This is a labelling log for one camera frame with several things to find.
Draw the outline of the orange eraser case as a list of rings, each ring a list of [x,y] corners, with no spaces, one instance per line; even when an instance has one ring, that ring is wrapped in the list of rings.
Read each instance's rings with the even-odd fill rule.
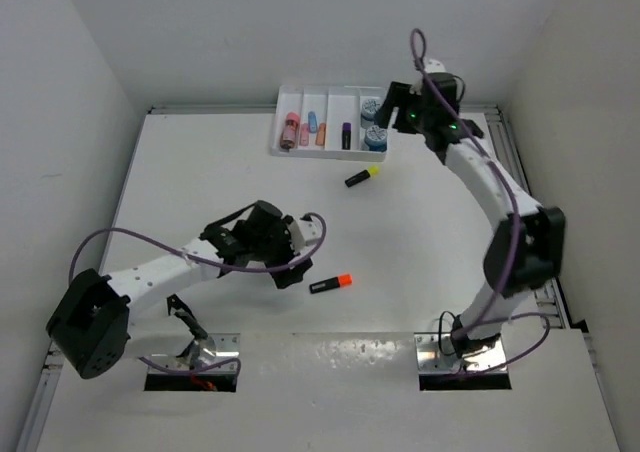
[[[316,132],[315,145],[321,148],[325,147],[326,141],[326,124],[321,123]]]

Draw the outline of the pink eraser case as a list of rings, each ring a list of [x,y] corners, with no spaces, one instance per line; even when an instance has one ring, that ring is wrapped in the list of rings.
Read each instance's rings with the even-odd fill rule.
[[[308,147],[309,146],[309,136],[310,136],[309,124],[308,123],[303,123],[300,126],[300,130],[299,130],[298,146],[299,147]]]

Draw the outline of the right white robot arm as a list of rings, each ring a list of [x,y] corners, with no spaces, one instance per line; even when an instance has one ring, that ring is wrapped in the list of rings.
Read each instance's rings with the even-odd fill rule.
[[[525,298],[559,276],[566,217],[524,191],[489,152],[484,131],[459,117],[458,80],[429,73],[419,83],[392,82],[376,125],[420,134],[426,147],[467,188],[493,231],[483,259],[484,283],[454,318],[443,351],[462,357],[497,341]]]

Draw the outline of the yellow cap black highlighter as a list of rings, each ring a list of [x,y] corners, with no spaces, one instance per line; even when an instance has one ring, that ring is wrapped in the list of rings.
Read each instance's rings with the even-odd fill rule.
[[[364,181],[367,181],[373,177],[375,177],[376,175],[379,174],[379,167],[378,166],[371,166],[368,167],[365,170],[362,170],[358,173],[356,173],[355,175],[347,178],[344,183],[346,185],[347,188],[351,188],[354,187]]]

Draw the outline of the blue eraser case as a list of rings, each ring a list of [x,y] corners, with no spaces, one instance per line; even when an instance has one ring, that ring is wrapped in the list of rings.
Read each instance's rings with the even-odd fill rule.
[[[314,111],[308,112],[308,126],[309,126],[309,131],[312,134],[316,134],[319,130],[319,123],[317,120],[316,113]]]

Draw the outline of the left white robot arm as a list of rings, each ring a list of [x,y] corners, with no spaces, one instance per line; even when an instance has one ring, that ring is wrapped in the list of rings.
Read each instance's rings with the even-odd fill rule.
[[[298,284],[326,233],[319,214],[294,218],[263,200],[209,223],[181,248],[132,232],[164,255],[107,274],[71,270],[46,332],[85,380],[124,357],[175,376],[238,365],[236,357],[218,356],[214,337],[179,293],[231,272],[268,274],[279,289]]]

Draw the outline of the pink tube of pens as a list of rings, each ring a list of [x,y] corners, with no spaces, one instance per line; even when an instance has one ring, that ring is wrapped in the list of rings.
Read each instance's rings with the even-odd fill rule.
[[[296,147],[298,132],[300,129],[300,117],[290,112],[284,119],[284,124],[279,138],[279,147],[283,151],[289,151]]]

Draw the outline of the blue tape roll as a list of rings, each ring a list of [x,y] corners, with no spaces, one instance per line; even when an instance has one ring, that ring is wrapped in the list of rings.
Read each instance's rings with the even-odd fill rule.
[[[360,101],[360,122],[363,128],[375,124],[375,117],[381,107],[379,97],[363,97]]]
[[[372,125],[366,129],[364,144],[369,151],[386,152],[388,143],[388,131],[378,125]]]

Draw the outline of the orange cap black highlighter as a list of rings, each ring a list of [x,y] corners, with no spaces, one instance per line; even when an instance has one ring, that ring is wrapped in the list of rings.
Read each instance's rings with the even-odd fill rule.
[[[351,286],[353,278],[350,274],[344,274],[329,279],[325,279],[309,285],[309,292],[311,294],[318,294],[331,290],[336,290],[344,287]]]

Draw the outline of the purple cap black highlighter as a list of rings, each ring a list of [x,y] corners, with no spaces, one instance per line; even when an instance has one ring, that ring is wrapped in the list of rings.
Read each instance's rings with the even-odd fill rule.
[[[342,124],[342,130],[341,130],[341,149],[342,150],[351,149],[351,136],[352,136],[351,124],[349,122],[344,122]]]

